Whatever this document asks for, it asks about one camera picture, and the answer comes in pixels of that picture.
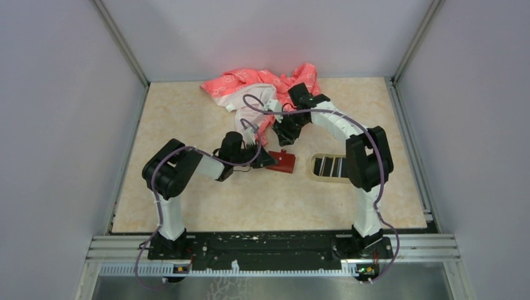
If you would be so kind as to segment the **red card holder wallet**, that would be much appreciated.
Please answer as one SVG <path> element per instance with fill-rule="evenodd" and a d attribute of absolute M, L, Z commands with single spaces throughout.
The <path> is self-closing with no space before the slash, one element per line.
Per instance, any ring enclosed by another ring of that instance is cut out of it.
<path fill-rule="evenodd" d="M 266 169 L 279 171 L 282 173 L 292 174 L 296 164 L 296 156 L 288 153 L 285 149 L 278 151 L 269 151 L 269 155 L 276 160 L 276 164 L 267 166 Z"/>

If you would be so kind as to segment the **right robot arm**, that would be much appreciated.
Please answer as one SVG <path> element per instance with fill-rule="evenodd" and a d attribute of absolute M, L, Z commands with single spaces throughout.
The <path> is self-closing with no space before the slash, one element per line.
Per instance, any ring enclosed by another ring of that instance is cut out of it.
<path fill-rule="evenodd" d="M 369 257 L 383 238 L 382 222 L 378 214 L 381 188 L 394 170 L 385 130 L 366 127 L 339 110 L 323 95 L 311 94 L 304 83 L 288 91 L 294 110 L 286 111 L 277 100 L 270 100 L 264 108 L 274 115 L 272 125 L 280 146 L 293 145 L 302 128 L 315 124 L 325 129 L 345 146 L 345 157 L 340 170 L 358 191 L 359 214 L 352 226 L 352 250 L 360 258 Z"/>

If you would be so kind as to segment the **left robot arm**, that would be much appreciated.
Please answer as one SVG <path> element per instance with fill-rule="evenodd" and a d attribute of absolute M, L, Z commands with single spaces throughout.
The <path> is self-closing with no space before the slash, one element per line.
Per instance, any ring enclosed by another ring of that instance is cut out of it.
<path fill-rule="evenodd" d="M 188 249 L 180 197 L 195 174 L 223 182 L 236 166 L 261 169 L 278 164 L 257 141 L 244 139 L 243 134 L 230 131 L 212 154 L 170 139 L 144 166 L 142 178 L 154 194 L 158 215 L 152 240 L 171 258 L 183 257 Z"/>

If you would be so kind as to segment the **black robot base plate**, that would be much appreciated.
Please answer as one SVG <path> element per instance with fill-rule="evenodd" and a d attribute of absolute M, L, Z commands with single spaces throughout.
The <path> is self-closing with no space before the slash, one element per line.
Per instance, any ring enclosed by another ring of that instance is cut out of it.
<path fill-rule="evenodd" d="M 176 241 L 157 235 L 143 244 L 150 260 L 190 260 L 193 271 L 335 270 L 343 259 L 390 259 L 391 241 L 365 247 L 345 231 L 185 232 Z"/>

